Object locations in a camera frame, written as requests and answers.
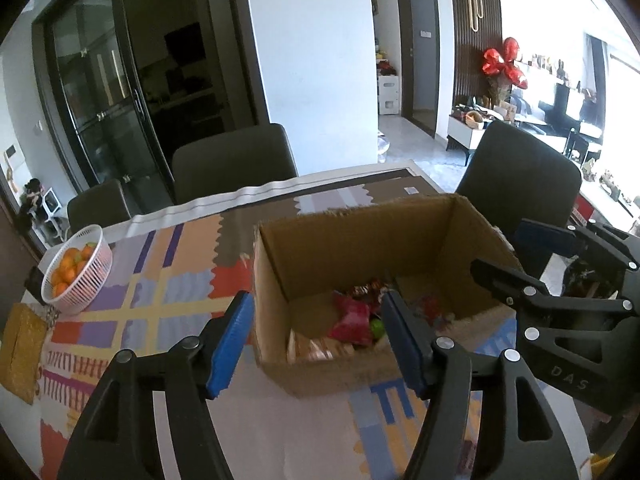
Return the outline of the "dark chair right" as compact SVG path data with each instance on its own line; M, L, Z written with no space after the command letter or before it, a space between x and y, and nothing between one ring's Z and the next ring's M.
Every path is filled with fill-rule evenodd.
M566 226L581 186L582 174L574 162L528 132L493 122L456 192L500 229L524 271L540 278L550 250L521 244L515 232L524 219Z

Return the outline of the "fortune biscuits beige packet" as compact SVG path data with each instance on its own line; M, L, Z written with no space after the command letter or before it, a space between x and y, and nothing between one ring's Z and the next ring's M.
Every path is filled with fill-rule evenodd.
M288 364L295 364L350 358L354 354L355 348L352 344L344 344L329 337L310 339L292 330L288 337L285 356Z

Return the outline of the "red small snack packet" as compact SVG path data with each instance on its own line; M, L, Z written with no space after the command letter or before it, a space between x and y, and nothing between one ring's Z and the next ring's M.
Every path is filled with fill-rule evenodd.
M424 296L419 302L419 312L434 330L443 330L456 320L454 312L444 310L435 296Z

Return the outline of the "black glass sliding door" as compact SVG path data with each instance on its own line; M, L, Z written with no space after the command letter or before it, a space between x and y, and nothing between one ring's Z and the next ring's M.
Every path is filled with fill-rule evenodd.
M32 25L40 99L77 192L170 205L183 145L265 122L248 0L52 0Z

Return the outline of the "dark chair far left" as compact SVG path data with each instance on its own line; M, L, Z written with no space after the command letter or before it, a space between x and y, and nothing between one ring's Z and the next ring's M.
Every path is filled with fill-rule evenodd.
M67 204L70 232L86 226L101 228L128 221L131 214L119 180L108 180L78 194Z

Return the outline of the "gold wall ornament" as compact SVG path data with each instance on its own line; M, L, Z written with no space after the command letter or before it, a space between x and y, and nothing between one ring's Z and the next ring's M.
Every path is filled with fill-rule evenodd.
M469 24L472 32L480 30L480 21L484 18L484 0L468 0Z

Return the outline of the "dark hallway door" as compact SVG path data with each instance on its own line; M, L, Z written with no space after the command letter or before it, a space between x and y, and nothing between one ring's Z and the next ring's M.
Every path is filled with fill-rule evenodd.
M398 0L401 115L434 138L439 97L437 0Z

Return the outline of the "magenta snack packet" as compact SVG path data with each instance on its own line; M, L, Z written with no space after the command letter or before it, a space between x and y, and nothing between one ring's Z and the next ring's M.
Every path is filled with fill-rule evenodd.
M365 301L334 292L332 296L338 320L328 336L343 344L370 347L374 336L370 327L371 306Z

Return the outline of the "white storage shelf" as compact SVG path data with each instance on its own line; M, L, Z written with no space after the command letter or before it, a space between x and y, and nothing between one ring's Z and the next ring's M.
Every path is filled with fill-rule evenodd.
M399 104L399 77L378 75L378 114L398 115Z

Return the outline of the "dark chair behind box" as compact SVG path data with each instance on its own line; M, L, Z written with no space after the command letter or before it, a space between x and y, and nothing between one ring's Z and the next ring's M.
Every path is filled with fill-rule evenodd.
M172 158L176 202L295 178L288 136L279 124L243 128L186 144Z

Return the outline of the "red bow decoration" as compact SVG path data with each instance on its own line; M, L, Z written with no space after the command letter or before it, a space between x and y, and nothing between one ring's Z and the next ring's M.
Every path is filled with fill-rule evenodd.
M520 89L528 88L525 74L514 64L520 52L520 45L513 37L503 41L502 50L490 48L483 53L482 71L486 76L503 74L511 84Z

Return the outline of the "woven yellow tissue box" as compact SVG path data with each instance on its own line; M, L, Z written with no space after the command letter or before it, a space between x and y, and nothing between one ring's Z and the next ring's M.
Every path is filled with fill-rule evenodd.
M27 304L14 304L2 335L0 382L14 396L32 405L47 324Z

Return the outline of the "green lollipops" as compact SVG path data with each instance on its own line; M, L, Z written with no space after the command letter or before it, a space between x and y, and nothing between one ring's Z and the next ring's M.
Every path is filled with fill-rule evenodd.
M380 340L386 334L384 323L380 318L372 318L369 327L374 340Z

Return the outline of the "brown cardboard box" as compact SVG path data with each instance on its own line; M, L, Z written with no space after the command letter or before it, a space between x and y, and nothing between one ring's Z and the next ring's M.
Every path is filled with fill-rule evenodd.
M338 320L334 292L366 285L396 289L419 307L435 296L456 320L436 333L465 349L480 346L510 310L475 284L471 263L483 259L520 270L514 250L463 196L442 194L381 205L302 214L255 230L253 344L258 366L292 396L324 396L399 377L389 344L350 358L286 362L292 330L327 337Z

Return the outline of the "white basket of oranges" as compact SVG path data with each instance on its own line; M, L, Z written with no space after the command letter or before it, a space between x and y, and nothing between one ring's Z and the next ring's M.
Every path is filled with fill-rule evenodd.
M85 226L62 245L44 272L42 300L62 314L85 310L105 285L112 264L103 229Z

